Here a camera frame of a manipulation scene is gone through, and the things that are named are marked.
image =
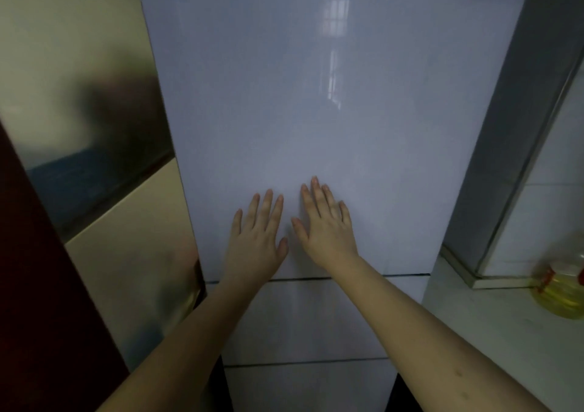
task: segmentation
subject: finger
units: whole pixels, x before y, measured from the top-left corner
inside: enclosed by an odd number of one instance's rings
[[[314,204],[314,200],[312,199],[312,195],[310,194],[310,191],[308,190],[308,186],[306,186],[306,184],[302,185],[300,193],[302,194],[304,209],[306,210],[308,217],[311,220],[316,220],[317,218],[320,218],[320,216],[318,215],[317,207]]]
[[[274,210],[272,211],[272,216],[267,224],[266,232],[270,232],[274,237],[278,231],[278,226],[280,226],[280,219],[282,217],[282,209],[284,208],[284,196],[282,194],[278,195],[276,199],[276,204],[274,204]]]
[[[326,204],[325,194],[318,183],[318,178],[313,176],[310,184],[312,186],[312,192],[314,193],[314,199],[317,202],[317,208],[318,212],[321,214],[321,218],[330,217],[331,210],[328,208],[328,204]]]
[[[235,216],[233,217],[233,223],[231,223],[231,236],[237,237],[241,233],[241,217],[243,216],[244,211],[241,209],[237,209],[235,212]]]
[[[331,188],[327,185],[322,186],[322,191],[325,193],[326,204],[329,206],[331,216],[335,219],[340,218],[339,207],[336,205],[335,197],[332,196]]]
[[[251,230],[255,224],[255,217],[258,213],[259,194],[255,194],[249,204],[248,214],[245,216],[243,230]]]
[[[278,266],[282,264],[284,259],[288,255],[288,239],[284,237],[280,240],[280,244],[278,244],[278,248],[276,249],[276,257],[278,259]]]
[[[263,197],[262,207],[259,209],[258,219],[256,220],[256,227],[262,230],[266,229],[267,222],[270,219],[270,209],[272,208],[272,198],[274,192],[268,189]]]
[[[294,232],[300,241],[300,244],[306,250],[308,248],[308,233],[304,228],[302,222],[297,218],[292,218],[292,227],[294,228]]]
[[[339,203],[339,207],[340,207],[340,214],[343,216],[343,223],[345,223],[348,226],[352,225],[351,224],[351,214],[349,213],[349,208],[347,207],[345,202],[341,201]]]

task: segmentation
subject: hand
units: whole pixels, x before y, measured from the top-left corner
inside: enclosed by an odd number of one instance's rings
[[[243,211],[239,209],[231,225],[231,237],[225,254],[225,272],[223,280],[238,285],[249,285],[256,290],[267,283],[276,273],[288,254],[288,239],[283,238],[276,248],[276,234],[280,225],[284,196],[276,199],[270,216],[272,198],[271,189],[263,198],[258,212],[259,194],[253,196],[248,214],[241,225]]]
[[[359,256],[351,216],[344,202],[337,207],[331,190],[327,185],[321,188],[317,177],[312,177],[311,186],[314,200],[305,184],[300,191],[310,219],[310,235],[298,218],[292,218],[292,226],[310,258],[330,273],[339,260]]]

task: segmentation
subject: cooking oil bottle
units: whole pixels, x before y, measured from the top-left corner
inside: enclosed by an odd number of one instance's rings
[[[533,298],[568,319],[584,317],[584,233],[563,239],[547,253],[534,275]]]

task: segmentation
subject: yellow oil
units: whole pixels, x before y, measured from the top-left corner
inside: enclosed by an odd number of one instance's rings
[[[574,276],[556,274],[550,269],[531,294],[539,305],[560,317],[572,320],[584,317],[584,286]]]

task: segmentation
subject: forearm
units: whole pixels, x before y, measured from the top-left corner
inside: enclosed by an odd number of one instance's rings
[[[220,283],[103,404],[100,412],[192,410],[257,289]]]
[[[354,302],[426,412],[547,410],[514,379],[364,260],[333,278]]]

